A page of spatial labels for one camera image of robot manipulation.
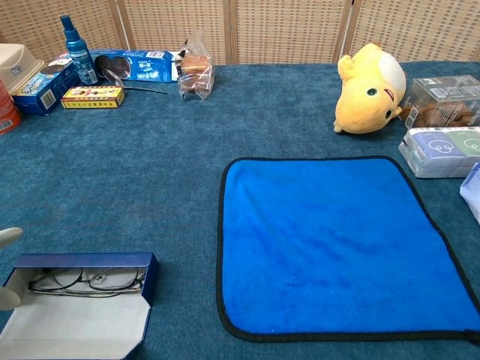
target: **glasses lens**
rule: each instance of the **glasses lens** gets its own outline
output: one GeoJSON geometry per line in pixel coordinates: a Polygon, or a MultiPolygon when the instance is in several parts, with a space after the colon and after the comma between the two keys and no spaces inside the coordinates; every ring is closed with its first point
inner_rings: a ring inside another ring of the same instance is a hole
{"type": "Polygon", "coordinates": [[[31,285],[33,290],[60,290],[74,285],[82,277],[81,268],[49,269],[31,285]]]}
{"type": "Polygon", "coordinates": [[[123,290],[131,287],[137,278],[136,268],[105,268],[90,280],[90,287],[96,290],[123,290]]]}

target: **blue carpet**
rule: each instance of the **blue carpet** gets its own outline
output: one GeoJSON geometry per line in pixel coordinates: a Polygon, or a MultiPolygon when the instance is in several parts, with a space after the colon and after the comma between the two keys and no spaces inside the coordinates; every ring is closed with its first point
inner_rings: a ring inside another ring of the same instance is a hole
{"type": "MultiPolygon", "coordinates": [[[[480,63],[404,64],[415,77],[472,74],[480,63]]],[[[416,179],[398,152],[398,119],[364,136],[333,131],[334,64],[218,66],[210,97],[183,102],[176,84],[129,82],[118,109],[25,117],[0,136],[0,227],[24,236],[0,250],[0,282],[21,253],[152,251],[161,271],[145,341],[132,359],[478,360],[462,340],[252,343],[222,325],[215,299],[218,194],[241,157],[386,155],[412,180],[480,296],[480,226],[460,179],[416,179]]],[[[10,313],[0,312],[0,328],[10,313]]]]}
{"type": "Polygon", "coordinates": [[[217,299],[234,335],[480,340],[478,300],[392,160],[239,159],[220,197],[217,299]]]}

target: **plastic bag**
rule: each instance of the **plastic bag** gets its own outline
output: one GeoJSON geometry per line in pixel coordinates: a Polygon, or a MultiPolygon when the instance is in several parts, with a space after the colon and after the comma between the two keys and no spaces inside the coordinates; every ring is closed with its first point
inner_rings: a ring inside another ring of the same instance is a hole
{"type": "Polygon", "coordinates": [[[460,195],[480,224],[480,163],[476,163],[460,186],[460,195]]]}
{"type": "Polygon", "coordinates": [[[197,94],[204,101],[212,92],[215,66],[203,40],[203,32],[192,33],[184,42],[176,60],[178,93],[185,100],[197,94]]]}

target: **eyeglasses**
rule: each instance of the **eyeglasses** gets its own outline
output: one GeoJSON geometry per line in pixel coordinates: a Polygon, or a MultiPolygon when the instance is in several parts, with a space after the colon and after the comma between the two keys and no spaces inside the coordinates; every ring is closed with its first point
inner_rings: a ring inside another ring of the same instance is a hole
{"type": "Polygon", "coordinates": [[[139,293],[144,279],[138,268],[44,268],[28,289],[37,294],[106,298],[139,293]]]}

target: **orange bottle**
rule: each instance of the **orange bottle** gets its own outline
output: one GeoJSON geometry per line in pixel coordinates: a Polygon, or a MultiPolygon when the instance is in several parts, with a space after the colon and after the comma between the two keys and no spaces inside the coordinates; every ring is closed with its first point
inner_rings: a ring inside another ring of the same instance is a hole
{"type": "Polygon", "coordinates": [[[0,80],[0,135],[20,125],[20,113],[0,80]]]}

